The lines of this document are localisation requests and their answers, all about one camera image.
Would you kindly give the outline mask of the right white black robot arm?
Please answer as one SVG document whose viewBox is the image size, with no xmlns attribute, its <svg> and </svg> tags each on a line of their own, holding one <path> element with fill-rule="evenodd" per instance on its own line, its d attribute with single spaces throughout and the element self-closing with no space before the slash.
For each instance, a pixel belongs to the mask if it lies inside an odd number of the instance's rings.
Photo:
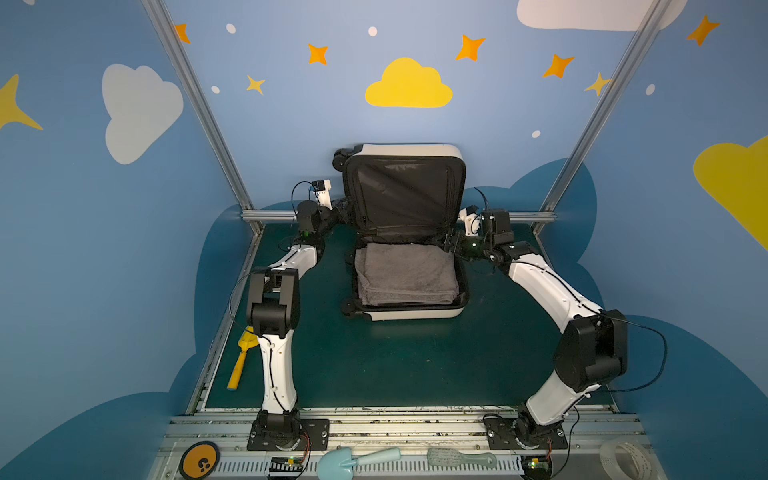
<svg viewBox="0 0 768 480">
<path fill-rule="evenodd" d="M 472 205 L 458 213 L 464 233 L 457 252 L 485 258 L 522 287 L 551 317 L 561 337 L 554 369 L 518 409 L 517 443 L 534 449 L 561 430 L 568 411 L 628 370 L 628 327 L 618 310 L 606 311 L 568 284 L 527 241 L 517 241 L 502 210 Z"/>
</svg>

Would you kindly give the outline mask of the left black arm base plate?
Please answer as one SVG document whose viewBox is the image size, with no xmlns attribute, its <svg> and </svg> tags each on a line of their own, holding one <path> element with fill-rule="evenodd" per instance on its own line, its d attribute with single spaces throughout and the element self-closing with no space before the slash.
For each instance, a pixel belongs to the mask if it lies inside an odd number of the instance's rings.
<svg viewBox="0 0 768 480">
<path fill-rule="evenodd" d="M 284 425 L 270 426 L 256 420 L 251 425 L 246 449 L 248 451 L 298 451 L 309 447 L 312 452 L 326 451 L 330 423 L 327 419 L 290 419 Z"/>
</svg>

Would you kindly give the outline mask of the grey towel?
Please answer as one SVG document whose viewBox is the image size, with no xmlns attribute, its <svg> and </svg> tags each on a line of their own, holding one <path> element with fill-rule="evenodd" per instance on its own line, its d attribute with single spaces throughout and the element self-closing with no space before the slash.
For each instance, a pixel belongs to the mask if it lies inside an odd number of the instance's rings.
<svg viewBox="0 0 768 480">
<path fill-rule="evenodd" d="M 370 243 L 354 267 L 366 306 L 449 305 L 460 293 L 454 255 L 434 245 Z"/>
</svg>

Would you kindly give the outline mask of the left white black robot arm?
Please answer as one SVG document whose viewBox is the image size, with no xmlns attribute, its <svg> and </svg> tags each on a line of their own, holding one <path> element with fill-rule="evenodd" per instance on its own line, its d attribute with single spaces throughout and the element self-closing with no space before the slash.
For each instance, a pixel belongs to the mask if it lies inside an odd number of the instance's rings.
<svg viewBox="0 0 768 480">
<path fill-rule="evenodd" d="M 300 280 L 322 257 L 325 236 L 339 222 L 330 201 L 305 200 L 296 207 L 297 235 L 287 252 L 248 275 L 246 319 L 262 355 L 264 397 L 247 449 L 294 450 L 310 445 L 303 431 L 293 378 L 292 343 L 298 327 Z"/>
</svg>

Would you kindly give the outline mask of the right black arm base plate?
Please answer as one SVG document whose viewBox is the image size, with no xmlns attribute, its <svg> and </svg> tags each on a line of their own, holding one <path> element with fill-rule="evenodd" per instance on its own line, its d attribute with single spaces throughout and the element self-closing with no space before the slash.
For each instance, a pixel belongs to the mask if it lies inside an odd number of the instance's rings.
<svg viewBox="0 0 768 480">
<path fill-rule="evenodd" d="M 487 414 L 482 418 L 491 450 L 566 450 L 569 446 L 562 423 L 540 426 L 535 423 L 518 425 L 517 418 Z"/>
</svg>

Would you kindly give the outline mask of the white hard-shell suitcase black lining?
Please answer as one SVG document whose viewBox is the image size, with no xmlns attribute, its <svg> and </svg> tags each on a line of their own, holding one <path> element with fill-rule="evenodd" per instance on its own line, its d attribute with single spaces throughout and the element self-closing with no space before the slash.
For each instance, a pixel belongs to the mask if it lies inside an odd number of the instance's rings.
<svg viewBox="0 0 768 480">
<path fill-rule="evenodd" d="M 370 243 L 434 245 L 443 249 L 447 234 L 463 230 L 458 219 L 466 166 L 460 151 L 447 144 L 359 144 L 337 150 L 332 165 L 341 174 L 344 198 L 356 232 L 347 256 L 353 293 L 342 305 L 348 317 L 372 321 L 450 319 L 468 303 L 462 260 L 455 257 L 459 296 L 449 305 L 366 306 L 359 298 L 354 255 Z"/>
</svg>

